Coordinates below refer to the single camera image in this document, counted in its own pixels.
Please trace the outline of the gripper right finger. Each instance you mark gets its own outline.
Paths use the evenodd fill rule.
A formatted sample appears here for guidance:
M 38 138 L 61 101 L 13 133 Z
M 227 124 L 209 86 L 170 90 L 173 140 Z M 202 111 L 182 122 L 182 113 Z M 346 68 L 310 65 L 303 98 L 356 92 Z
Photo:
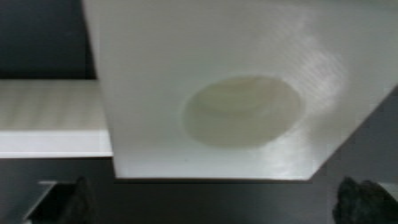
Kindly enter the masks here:
M 398 224 L 398 200 L 376 182 L 342 178 L 331 220 L 333 224 Z

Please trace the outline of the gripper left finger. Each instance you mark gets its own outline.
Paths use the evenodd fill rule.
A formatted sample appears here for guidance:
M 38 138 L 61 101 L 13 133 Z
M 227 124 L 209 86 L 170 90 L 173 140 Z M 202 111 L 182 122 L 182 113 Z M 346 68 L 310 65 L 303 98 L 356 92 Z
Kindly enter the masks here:
M 95 224 L 95 205 L 84 177 L 40 181 L 44 188 L 22 216 L 22 224 Z

